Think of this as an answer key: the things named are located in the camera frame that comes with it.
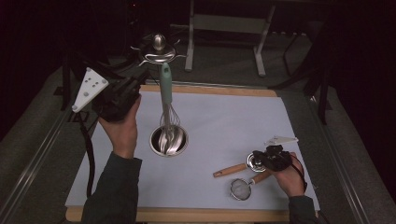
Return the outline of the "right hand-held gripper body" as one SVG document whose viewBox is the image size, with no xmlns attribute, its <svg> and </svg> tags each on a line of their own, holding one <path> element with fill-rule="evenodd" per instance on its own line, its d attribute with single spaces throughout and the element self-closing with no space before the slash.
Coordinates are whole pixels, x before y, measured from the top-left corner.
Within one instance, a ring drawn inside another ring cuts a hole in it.
<svg viewBox="0 0 396 224">
<path fill-rule="evenodd" d="M 297 143 L 296 137 L 284 137 L 275 135 L 267 140 L 265 151 L 263 152 L 262 164 L 269 170 L 278 172 L 283 171 L 292 165 L 291 155 L 283 148 L 284 144 Z"/>
</svg>

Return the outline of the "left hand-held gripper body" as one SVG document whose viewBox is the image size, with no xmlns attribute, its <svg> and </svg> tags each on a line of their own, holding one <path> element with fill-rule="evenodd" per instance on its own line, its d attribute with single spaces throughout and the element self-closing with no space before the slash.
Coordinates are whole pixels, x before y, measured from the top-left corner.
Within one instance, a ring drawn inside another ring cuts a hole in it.
<svg viewBox="0 0 396 224">
<path fill-rule="evenodd" d="M 131 94 L 130 85 L 115 80 L 89 104 L 92 104 L 92 110 L 99 117 L 107 122 L 115 122 L 124 119 L 138 96 L 139 93 Z"/>
</svg>

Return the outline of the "whisk with mint green handle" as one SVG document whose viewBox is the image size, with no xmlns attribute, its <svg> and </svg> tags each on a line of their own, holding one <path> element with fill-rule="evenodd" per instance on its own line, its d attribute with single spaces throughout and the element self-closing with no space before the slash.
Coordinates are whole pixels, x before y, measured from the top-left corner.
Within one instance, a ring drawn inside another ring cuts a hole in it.
<svg viewBox="0 0 396 224">
<path fill-rule="evenodd" d="M 161 67 L 160 90 L 163 105 L 162 125 L 170 130 L 180 124 L 180 119 L 172 106 L 172 72 L 168 63 L 163 63 Z"/>
</svg>

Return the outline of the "steel ladle with wooden handle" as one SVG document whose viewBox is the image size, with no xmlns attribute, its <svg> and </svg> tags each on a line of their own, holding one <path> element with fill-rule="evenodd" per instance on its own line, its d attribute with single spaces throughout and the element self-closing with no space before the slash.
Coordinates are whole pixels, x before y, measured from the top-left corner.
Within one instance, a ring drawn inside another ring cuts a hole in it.
<svg viewBox="0 0 396 224">
<path fill-rule="evenodd" d="M 232 175 L 232 174 L 244 171 L 246 169 L 250 169 L 251 171 L 253 171 L 255 173 L 262 173 L 265 171 L 264 165 L 260 161 L 256 161 L 254 155 L 252 153 L 250 153 L 247 156 L 247 160 L 245 162 L 218 170 L 213 174 L 213 176 L 215 178 L 223 177 L 226 175 Z"/>
</svg>

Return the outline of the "mesh strainer with wooden handle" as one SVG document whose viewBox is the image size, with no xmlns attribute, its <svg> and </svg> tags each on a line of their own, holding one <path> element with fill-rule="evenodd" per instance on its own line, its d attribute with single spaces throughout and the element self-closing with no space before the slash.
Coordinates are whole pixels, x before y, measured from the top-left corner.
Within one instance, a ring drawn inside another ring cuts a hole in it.
<svg viewBox="0 0 396 224">
<path fill-rule="evenodd" d="M 231 182 L 231 195 L 238 201 L 245 201 L 251 195 L 251 187 L 268 178 L 271 174 L 267 171 L 253 176 L 250 180 L 236 178 Z"/>
</svg>

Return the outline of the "steel utensil rack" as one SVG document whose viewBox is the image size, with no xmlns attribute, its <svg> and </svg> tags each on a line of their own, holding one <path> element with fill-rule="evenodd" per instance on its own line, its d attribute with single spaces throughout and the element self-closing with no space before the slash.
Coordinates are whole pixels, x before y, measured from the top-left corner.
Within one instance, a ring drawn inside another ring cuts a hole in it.
<svg viewBox="0 0 396 224">
<path fill-rule="evenodd" d="M 151 43 L 139 49 L 132 47 L 139 52 L 139 66 L 150 63 L 162 67 L 163 63 L 168 63 L 181 57 L 174 45 L 169 44 L 162 34 L 153 34 Z M 160 156 L 173 157 L 180 154 L 188 144 L 188 134 L 181 124 L 168 130 L 162 125 L 162 116 L 160 126 L 154 130 L 150 137 L 152 150 Z"/>
</svg>

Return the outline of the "person's left hand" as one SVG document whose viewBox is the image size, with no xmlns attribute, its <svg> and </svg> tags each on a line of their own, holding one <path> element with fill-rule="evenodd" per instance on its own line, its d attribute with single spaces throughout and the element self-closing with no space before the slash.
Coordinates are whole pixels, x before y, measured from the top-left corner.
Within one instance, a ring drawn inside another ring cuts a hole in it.
<svg viewBox="0 0 396 224">
<path fill-rule="evenodd" d="M 140 102 L 141 97 L 138 97 L 123 120 L 107 122 L 99 118 L 99 123 L 104 128 L 113 146 L 113 153 L 124 159 L 134 157 L 138 135 L 136 114 Z"/>
</svg>

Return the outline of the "dark angled stand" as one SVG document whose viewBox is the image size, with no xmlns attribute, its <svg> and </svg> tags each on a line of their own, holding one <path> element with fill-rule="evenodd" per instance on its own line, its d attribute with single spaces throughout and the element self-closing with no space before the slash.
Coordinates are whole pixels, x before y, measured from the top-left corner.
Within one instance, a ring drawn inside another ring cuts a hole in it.
<svg viewBox="0 0 396 224">
<path fill-rule="evenodd" d="M 298 67 L 290 73 L 286 53 L 290 49 L 291 45 L 295 42 L 297 37 L 294 37 L 285 49 L 282 60 L 290 75 L 290 78 L 279 84 L 270 86 L 270 90 L 282 90 L 288 86 L 306 78 L 307 81 L 303 88 L 305 96 L 313 97 L 317 91 L 318 96 L 318 118 L 326 125 L 326 106 L 327 106 L 327 95 L 329 89 L 329 68 L 330 66 L 326 62 L 319 58 L 318 37 L 322 34 L 323 21 L 305 21 L 303 24 L 302 32 L 306 34 L 308 39 L 311 41 L 311 47 L 306 53 L 303 61 Z"/>
</svg>

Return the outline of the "grey metal stand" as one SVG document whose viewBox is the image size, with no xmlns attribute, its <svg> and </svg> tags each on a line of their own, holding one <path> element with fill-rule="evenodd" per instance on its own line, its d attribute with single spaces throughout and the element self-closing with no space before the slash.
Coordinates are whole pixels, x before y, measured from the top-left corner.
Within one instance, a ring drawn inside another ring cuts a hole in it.
<svg viewBox="0 0 396 224">
<path fill-rule="evenodd" d="M 220 15 L 197 14 L 194 10 L 194 0 L 190 0 L 190 16 L 189 16 L 189 39 L 187 46 L 187 58 L 185 61 L 185 70 L 192 71 L 194 56 L 194 31 L 218 31 L 243 34 L 261 35 L 260 42 L 253 47 L 254 59 L 259 77 L 265 77 L 266 71 L 262 59 L 262 49 L 269 34 L 269 28 L 272 23 L 276 6 L 269 6 L 265 19 L 241 18 Z"/>
</svg>

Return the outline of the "metal floor rail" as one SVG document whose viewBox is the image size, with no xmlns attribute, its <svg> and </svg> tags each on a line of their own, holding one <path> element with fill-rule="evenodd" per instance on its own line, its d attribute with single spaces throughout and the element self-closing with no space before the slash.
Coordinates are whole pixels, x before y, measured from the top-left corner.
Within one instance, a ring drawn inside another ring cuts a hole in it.
<svg viewBox="0 0 396 224">
<path fill-rule="evenodd" d="M 367 217 L 367 214 L 361 204 L 361 200 L 357 194 L 357 191 L 353 186 L 350 176 L 347 173 L 346 167 L 341 160 L 341 157 L 338 153 L 336 144 L 333 141 L 329 128 L 322 123 L 321 119 L 318 116 L 318 100 L 316 99 L 315 96 L 312 96 L 308 98 L 308 102 L 311 111 L 313 113 L 313 116 L 317 120 L 319 129 L 322 135 L 324 136 L 326 145 L 329 149 L 332 167 L 336 172 L 336 175 L 341 184 L 341 188 L 346 196 L 347 202 L 353 213 L 353 216 L 357 221 L 357 224 L 369 224 L 369 219 Z"/>
<path fill-rule="evenodd" d="M 67 119 L 69 113 L 69 109 L 60 112 L 60 115 L 52 124 L 35 155 L 22 171 L 16 185 L 13 187 L 10 195 L 7 197 L 6 202 L 0 210 L 0 224 L 8 224 L 13 218 L 21 204 L 21 201 L 34 182 L 36 175 L 40 171 L 44 161 L 49 155 L 52 146 L 57 140 L 60 130 L 64 126 L 65 120 Z"/>
</svg>

